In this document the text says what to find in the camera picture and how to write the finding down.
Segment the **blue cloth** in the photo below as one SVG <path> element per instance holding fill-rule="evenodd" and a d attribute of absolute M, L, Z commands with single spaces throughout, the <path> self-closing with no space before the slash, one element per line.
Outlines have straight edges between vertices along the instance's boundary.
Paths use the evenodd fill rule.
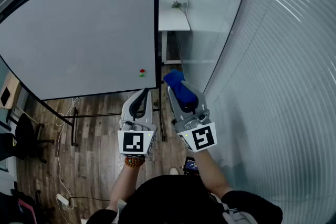
<path fill-rule="evenodd" d="M 183 83 L 183 72 L 173 69 L 163 77 L 167 85 L 173 89 L 174 95 L 183 112 L 195 112 L 198 106 L 197 96 L 189 90 Z"/>

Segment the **black office chair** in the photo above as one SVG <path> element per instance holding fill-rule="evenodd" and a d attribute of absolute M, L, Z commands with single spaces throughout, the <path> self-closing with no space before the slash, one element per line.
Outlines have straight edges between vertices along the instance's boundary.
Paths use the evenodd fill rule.
<path fill-rule="evenodd" d="M 43 124 L 38 124 L 37 129 L 34 130 L 31 120 L 26 114 L 22 114 L 16 123 L 15 139 L 16 150 L 19 159 L 25 159 L 26 157 L 38 158 L 43 164 L 47 163 L 47 160 L 43 158 L 43 149 L 39 147 L 40 144 L 50 143 L 54 144 L 54 140 L 39 140 L 38 134 Z"/>
<path fill-rule="evenodd" d="M 35 198 L 25 195 L 23 192 L 12 189 L 12 195 L 0 193 L 0 224 L 22 224 L 18 200 L 26 202 L 34 209 L 37 224 L 52 224 L 55 207 L 43 207 L 38 189 L 35 191 Z"/>
<path fill-rule="evenodd" d="M 0 161 L 9 157 L 17 157 L 16 146 L 13 145 L 15 136 L 12 133 L 0 134 Z"/>

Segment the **small black screen device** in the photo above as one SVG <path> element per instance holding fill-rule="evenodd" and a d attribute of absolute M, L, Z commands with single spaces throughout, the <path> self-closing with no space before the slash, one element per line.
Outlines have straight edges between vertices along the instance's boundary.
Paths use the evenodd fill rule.
<path fill-rule="evenodd" d="M 199 171 L 193 157 L 186 157 L 184 166 L 183 166 L 184 175 L 199 175 Z"/>

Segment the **person's left forearm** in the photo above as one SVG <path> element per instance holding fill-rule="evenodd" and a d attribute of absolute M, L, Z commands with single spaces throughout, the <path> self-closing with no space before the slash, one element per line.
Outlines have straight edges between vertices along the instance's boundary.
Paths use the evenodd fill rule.
<path fill-rule="evenodd" d="M 117 211 L 117 202 L 120 199 L 126 201 L 134 194 L 139 170 L 143 163 L 138 159 L 126 159 L 125 165 L 112 187 L 107 210 Z"/>

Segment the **pink folder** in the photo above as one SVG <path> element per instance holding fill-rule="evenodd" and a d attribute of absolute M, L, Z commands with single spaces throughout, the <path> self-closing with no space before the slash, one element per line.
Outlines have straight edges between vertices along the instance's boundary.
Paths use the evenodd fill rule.
<path fill-rule="evenodd" d="M 33 207 L 22 201 L 21 199 L 18 200 L 18 204 L 22 217 L 22 224 L 37 224 L 37 219 Z"/>

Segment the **person's right forearm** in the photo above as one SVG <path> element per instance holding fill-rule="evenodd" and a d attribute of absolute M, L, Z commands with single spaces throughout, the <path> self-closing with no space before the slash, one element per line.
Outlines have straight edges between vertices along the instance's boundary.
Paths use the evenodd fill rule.
<path fill-rule="evenodd" d="M 234 190 L 208 150 L 196 152 L 193 157 L 202 182 L 210 193 L 222 198 L 226 193 Z"/>

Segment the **white table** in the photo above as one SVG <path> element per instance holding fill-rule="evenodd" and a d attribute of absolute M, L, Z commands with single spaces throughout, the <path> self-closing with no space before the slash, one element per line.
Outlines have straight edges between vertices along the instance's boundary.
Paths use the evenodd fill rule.
<path fill-rule="evenodd" d="M 167 34 L 169 31 L 190 31 L 185 13 L 179 7 L 173 7 L 175 1 L 159 0 L 159 32 L 162 34 L 162 63 L 165 65 L 181 64 L 180 60 L 167 60 Z"/>

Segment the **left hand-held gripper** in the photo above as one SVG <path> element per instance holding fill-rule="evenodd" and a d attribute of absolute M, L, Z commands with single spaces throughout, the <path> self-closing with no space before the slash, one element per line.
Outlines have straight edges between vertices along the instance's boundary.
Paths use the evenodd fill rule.
<path fill-rule="evenodd" d="M 134 93 L 122 107 L 122 119 L 118 130 L 119 152 L 129 158 L 147 158 L 150 155 L 157 127 L 135 122 L 143 118 L 152 121 L 152 93 L 144 88 Z"/>

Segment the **green plant sprig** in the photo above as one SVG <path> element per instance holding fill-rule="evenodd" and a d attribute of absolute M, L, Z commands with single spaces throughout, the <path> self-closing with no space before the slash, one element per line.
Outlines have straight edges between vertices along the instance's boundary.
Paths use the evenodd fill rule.
<path fill-rule="evenodd" d="M 186 13 L 187 11 L 187 2 L 179 2 L 179 1 L 174 1 L 172 8 L 180 9 L 183 13 Z"/>

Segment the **white window blinds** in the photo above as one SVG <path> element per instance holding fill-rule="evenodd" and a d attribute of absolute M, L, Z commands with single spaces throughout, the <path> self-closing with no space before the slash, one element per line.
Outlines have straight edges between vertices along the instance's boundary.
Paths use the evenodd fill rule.
<path fill-rule="evenodd" d="M 336 0 L 242 0 L 207 92 L 231 186 L 336 224 Z"/>

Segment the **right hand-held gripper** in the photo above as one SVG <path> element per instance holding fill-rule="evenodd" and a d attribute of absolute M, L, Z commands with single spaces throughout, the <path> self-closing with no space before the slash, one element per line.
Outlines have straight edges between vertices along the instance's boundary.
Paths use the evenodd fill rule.
<path fill-rule="evenodd" d="M 195 101 L 183 104 L 176 97 L 173 88 L 167 87 L 171 110 L 175 117 L 173 127 L 187 149 L 196 153 L 217 144 L 216 127 L 209 118 L 205 95 L 190 83 L 181 83 L 195 95 Z"/>

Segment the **light wooden desk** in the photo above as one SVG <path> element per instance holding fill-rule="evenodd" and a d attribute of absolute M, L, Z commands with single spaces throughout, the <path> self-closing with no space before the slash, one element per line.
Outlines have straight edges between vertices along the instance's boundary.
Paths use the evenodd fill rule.
<path fill-rule="evenodd" d="M 13 109 L 16 106 L 21 89 L 20 81 L 9 71 L 0 91 L 0 108 Z"/>

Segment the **person's black clothing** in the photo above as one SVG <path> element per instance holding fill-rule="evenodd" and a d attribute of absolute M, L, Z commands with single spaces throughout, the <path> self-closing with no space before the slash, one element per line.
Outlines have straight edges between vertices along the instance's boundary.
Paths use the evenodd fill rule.
<path fill-rule="evenodd" d="M 280 207 L 241 190 L 215 197 L 199 176 L 163 175 L 143 183 L 120 212 L 101 209 L 87 224 L 281 224 Z"/>

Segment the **white power strip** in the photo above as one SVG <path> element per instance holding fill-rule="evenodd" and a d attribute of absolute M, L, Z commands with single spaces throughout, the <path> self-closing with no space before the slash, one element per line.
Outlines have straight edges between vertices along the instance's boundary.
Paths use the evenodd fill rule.
<path fill-rule="evenodd" d="M 62 204 L 64 204 L 66 207 L 69 206 L 69 200 L 67 198 L 65 198 L 63 195 L 61 194 L 57 194 L 56 198 L 58 201 L 60 201 Z"/>

